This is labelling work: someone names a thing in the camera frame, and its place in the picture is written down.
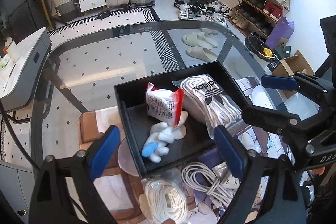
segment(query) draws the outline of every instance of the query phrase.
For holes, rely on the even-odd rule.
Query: coiled cable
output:
[[[196,174],[201,173],[211,186],[204,186],[196,180]],[[220,201],[227,208],[232,201],[237,189],[224,188],[221,180],[205,164],[192,162],[181,173],[182,181],[194,190],[204,192]]]
[[[144,187],[144,193],[156,224],[161,224],[168,218],[181,224],[187,218],[187,200],[176,183],[162,179],[150,180]]]
[[[231,105],[225,95],[221,94],[222,90],[215,86],[215,83],[211,88],[210,82],[214,83],[213,79],[209,76],[192,76],[182,81],[181,88],[184,89],[184,94],[187,95],[203,113],[206,120],[210,122],[212,128],[219,125],[228,127],[242,117],[241,112]],[[197,86],[204,87],[204,84],[208,85],[209,88],[194,89]],[[214,95],[221,97],[223,105],[214,100],[214,98],[212,98],[210,104],[207,104],[206,98]]]

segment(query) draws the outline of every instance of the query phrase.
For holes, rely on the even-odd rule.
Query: blue gripper pad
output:
[[[222,129],[221,126],[218,126],[214,131],[214,141],[220,156],[225,160],[231,174],[242,181],[244,178],[244,161],[231,143],[236,140],[225,128]]]
[[[109,134],[105,142],[101,145],[98,152],[90,160],[90,173],[89,178],[94,181],[96,178],[101,177],[106,165],[109,163],[112,154],[116,151],[120,144],[120,131],[117,127],[110,127],[111,131],[106,131],[105,134]]]
[[[293,77],[264,75],[260,82],[263,87],[269,89],[293,91],[299,88],[299,84]]]

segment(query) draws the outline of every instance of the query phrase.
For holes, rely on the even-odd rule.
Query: black tray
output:
[[[206,126],[189,115],[184,124],[187,128],[186,136],[167,146],[169,153],[161,157],[159,164],[141,156],[151,126],[160,122],[147,116],[145,102],[147,83],[152,82],[156,88],[176,91],[177,87],[172,81],[202,74],[209,74],[241,109],[248,104],[235,80],[218,61],[148,76],[114,87],[127,142],[140,177],[181,165],[215,146]]]

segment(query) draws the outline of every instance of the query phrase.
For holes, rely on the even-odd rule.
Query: white plush toy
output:
[[[182,139],[186,134],[184,126],[188,112],[182,111],[177,127],[170,127],[166,122],[159,122],[151,127],[150,136],[143,146],[141,155],[148,157],[152,162],[159,163],[161,156],[169,153],[168,143]]]

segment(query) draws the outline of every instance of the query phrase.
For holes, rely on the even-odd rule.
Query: black cable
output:
[[[29,161],[29,163],[37,171],[40,171],[39,166],[36,164],[36,162],[34,162],[34,160],[26,152],[26,150],[23,148],[22,144],[20,143],[19,139],[15,135],[14,130],[12,128],[12,125],[11,125],[11,123],[8,120],[8,117],[7,117],[7,114],[5,112],[5,109],[3,108],[1,100],[0,100],[0,112],[1,112],[2,118],[5,121],[5,124],[6,124],[6,127],[7,127],[8,131],[9,131],[9,134],[13,138],[14,143],[17,145],[17,147],[19,148],[19,150],[21,151],[21,153],[23,154],[23,156],[27,159],[27,161]],[[77,208],[77,210],[82,214],[82,216],[84,217],[84,219],[86,220],[86,222],[89,222],[88,218],[87,218],[87,215],[85,214],[85,212],[83,211],[83,209],[78,205],[78,203],[72,197],[70,197],[70,200],[71,200],[72,204]]]

